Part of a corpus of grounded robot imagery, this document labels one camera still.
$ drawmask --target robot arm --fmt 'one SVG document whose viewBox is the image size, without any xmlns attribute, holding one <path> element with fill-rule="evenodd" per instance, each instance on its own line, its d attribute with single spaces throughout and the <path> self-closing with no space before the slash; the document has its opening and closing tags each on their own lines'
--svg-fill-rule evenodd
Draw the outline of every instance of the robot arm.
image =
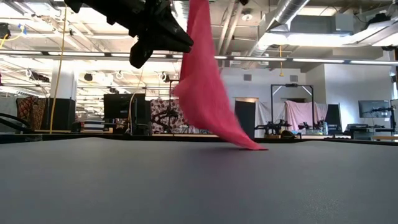
<svg viewBox="0 0 398 224">
<path fill-rule="evenodd" d="M 106 16 L 107 22 L 115 22 L 129 30 L 138 42 L 130 51 L 130 64 L 141 68 L 154 50 L 188 53 L 193 40 L 174 19 L 169 0 L 65 0 L 76 13 L 87 4 Z"/>
</svg>

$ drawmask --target patterned fabric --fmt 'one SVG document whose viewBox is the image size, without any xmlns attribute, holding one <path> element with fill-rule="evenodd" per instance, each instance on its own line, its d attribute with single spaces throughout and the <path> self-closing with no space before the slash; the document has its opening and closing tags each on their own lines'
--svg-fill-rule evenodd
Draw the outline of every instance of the patterned fabric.
<svg viewBox="0 0 398 224">
<path fill-rule="evenodd" d="M 33 130 L 42 126 L 46 99 L 36 96 L 17 99 L 18 118 L 26 120 Z"/>
<path fill-rule="evenodd" d="M 170 121 L 170 125 L 172 127 L 172 132 L 174 134 L 177 133 L 182 133 L 182 129 L 180 128 L 181 125 L 186 124 L 186 121 L 183 117 L 182 111 L 180 109 L 180 105 L 178 103 L 178 100 L 171 100 L 170 101 L 172 109 L 175 110 L 178 113 L 178 119 L 172 118 Z M 154 115 L 159 114 L 162 111 L 165 111 L 167 107 L 169 106 L 169 100 L 151 100 L 150 101 L 150 116 L 151 118 Z M 160 122 L 169 125 L 169 118 L 163 118 L 160 120 Z M 163 127 L 152 123 L 152 133 L 163 133 Z"/>
</svg>

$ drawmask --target white wall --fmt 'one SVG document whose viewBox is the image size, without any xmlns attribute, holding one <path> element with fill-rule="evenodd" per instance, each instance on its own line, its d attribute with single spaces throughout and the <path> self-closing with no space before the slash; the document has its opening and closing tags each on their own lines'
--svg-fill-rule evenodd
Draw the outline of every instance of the white wall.
<svg viewBox="0 0 398 224">
<path fill-rule="evenodd" d="M 350 123 L 367 123 L 371 118 L 359 118 L 359 100 L 390 100 L 392 83 L 390 67 L 369 65 L 324 65 L 325 90 L 328 104 L 340 104 L 343 129 Z M 384 118 L 375 118 L 374 124 L 390 126 Z"/>
<path fill-rule="evenodd" d="M 280 77 L 280 70 L 224 68 L 221 77 L 224 81 L 232 109 L 235 97 L 259 98 L 261 102 L 271 105 L 271 84 L 286 84 L 290 82 L 290 75 L 298 75 L 298 84 L 305 84 L 305 74 L 300 69 L 283 69 L 284 77 Z M 243 81 L 244 74 L 251 74 L 250 82 Z M 309 94 L 302 88 L 282 87 L 274 96 L 274 102 L 281 102 L 281 98 L 308 98 Z"/>
<path fill-rule="evenodd" d="M 317 103 L 326 103 L 325 65 L 319 65 L 305 74 L 305 81 L 313 85 L 314 100 Z"/>
</svg>

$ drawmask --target pink towel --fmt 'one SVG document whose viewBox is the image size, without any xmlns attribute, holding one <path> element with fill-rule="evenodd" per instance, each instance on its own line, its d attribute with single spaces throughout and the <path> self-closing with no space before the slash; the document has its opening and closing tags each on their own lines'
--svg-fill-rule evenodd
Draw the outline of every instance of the pink towel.
<svg viewBox="0 0 398 224">
<path fill-rule="evenodd" d="M 208 0 L 190 0 L 187 33 L 194 45 L 191 52 L 183 56 L 180 84 L 175 89 L 184 117 L 195 127 L 208 129 L 235 145 L 264 149 L 246 135 L 230 110 L 214 59 Z"/>
</svg>

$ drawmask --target door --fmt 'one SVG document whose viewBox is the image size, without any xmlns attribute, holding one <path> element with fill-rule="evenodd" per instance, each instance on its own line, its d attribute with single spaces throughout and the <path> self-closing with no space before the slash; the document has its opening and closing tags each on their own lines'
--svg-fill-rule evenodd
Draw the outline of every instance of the door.
<svg viewBox="0 0 398 224">
<path fill-rule="evenodd" d="M 243 131 L 254 139 L 254 125 L 256 123 L 256 103 L 235 101 L 235 114 Z"/>
</svg>

